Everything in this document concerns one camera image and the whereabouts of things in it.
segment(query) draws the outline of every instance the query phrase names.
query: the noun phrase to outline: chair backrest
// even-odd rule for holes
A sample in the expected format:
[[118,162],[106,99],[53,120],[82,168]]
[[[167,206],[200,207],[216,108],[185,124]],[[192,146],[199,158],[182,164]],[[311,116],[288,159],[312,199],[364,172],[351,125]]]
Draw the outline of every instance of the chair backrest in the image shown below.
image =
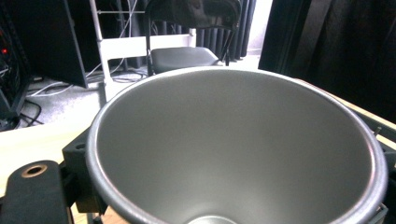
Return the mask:
[[239,26],[239,0],[150,0],[145,9],[145,33],[150,52],[150,30],[153,21],[167,21],[192,29],[222,28],[230,30],[220,59],[223,60],[234,31]]

